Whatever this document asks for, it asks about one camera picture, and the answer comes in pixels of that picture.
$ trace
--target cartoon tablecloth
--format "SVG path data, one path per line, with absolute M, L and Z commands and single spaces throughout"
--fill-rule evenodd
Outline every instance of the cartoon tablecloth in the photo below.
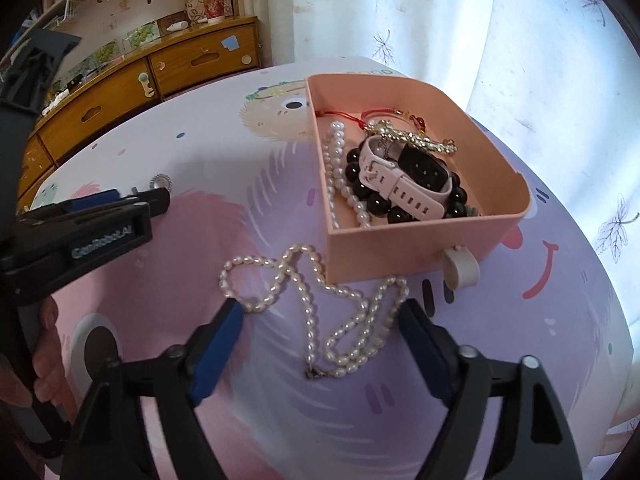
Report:
M 167 174 L 169 211 L 154 240 L 69 285 L 60 305 L 63 357 L 79 399 L 90 384 L 85 346 L 110 330 L 125 360 L 185 341 L 222 304 L 218 274 L 236 255 L 276 257 L 292 243 L 322 253 L 315 147 L 302 80 L 313 73 L 397 74 L 364 58 L 320 59 L 247 73 L 188 92 L 101 137 L 43 184 L 36 204 L 117 188 L 147 189 Z M 490 257 L 473 288 L 452 292 L 439 272 L 408 277 L 434 322 L 491 358 L 538 356 L 569 414 L 585 466 L 620 402 L 632 346 L 602 266 L 550 191 L 491 133 L 527 179 L 534 207 Z M 310 274 L 308 263 L 301 272 Z M 261 277 L 232 275 L 260 290 Z M 358 284 L 370 292 L 372 283 Z M 321 334 L 351 304 L 315 290 Z M 249 317 L 224 381 L 197 411 L 231 480 L 413 479 L 445 410 L 432 399 L 397 330 L 380 354 L 343 380 L 303 376 L 303 314 L 295 291 Z M 493 441 L 491 405 L 470 480 Z M 172 470 L 157 416 L 145 402 L 159 468 Z

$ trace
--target human hand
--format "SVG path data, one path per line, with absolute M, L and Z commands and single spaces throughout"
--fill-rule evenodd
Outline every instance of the human hand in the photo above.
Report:
M 65 367 L 62 364 L 62 346 L 56 329 L 57 320 L 58 306 L 49 296 L 40 309 L 40 323 L 43 330 L 33 354 L 33 369 L 38 376 L 33 389 L 40 402 L 64 404 L 66 411 L 70 390 L 65 379 Z M 0 364 L 0 400 L 22 408 L 28 408 L 32 403 L 31 393 L 27 387 L 22 384 L 11 368 L 2 364 Z

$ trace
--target blue gripper pad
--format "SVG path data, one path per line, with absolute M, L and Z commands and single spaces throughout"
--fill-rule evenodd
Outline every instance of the blue gripper pad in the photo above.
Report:
M 187 392 L 193 406 L 209 397 L 218 384 L 242 330 L 242 305 L 229 298 L 213 321 L 199 326 L 187 342 L 185 367 L 191 378 Z
M 69 211 L 82 211 L 90 207 L 109 204 L 120 200 L 120 193 L 117 189 L 109 189 L 100 193 L 95 193 L 82 198 L 75 198 L 68 201 Z
M 450 408 L 460 389 L 458 345 L 413 298 L 400 306 L 398 322 L 430 394 Z

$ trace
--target drawer handle cutout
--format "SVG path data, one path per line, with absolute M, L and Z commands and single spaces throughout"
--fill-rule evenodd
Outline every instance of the drawer handle cutout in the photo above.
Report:
M 101 106 L 95 106 L 93 108 L 89 108 L 89 110 L 87 110 L 87 113 L 85 113 L 82 116 L 82 119 L 80 119 L 83 123 L 87 122 L 89 119 L 95 117 L 97 114 L 99 114 L 102 111 L 102 107 Z
M 191 61 L 191 66 L 198 66 L 198 65 L 208 63 L 209 61 L 215 61 L 219 57 L 220 57 L 220 54 L 218 54 L 217 52 L 213 52 L 210 54 L 202 54 L 202 56 L 197 57 L 196 59 Z

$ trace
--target cup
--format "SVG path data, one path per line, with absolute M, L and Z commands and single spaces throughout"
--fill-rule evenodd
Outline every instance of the cup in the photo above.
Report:
M 202 0 L 204 13 L 209 23 L 220 23 L 225 19 L 225 0 Z

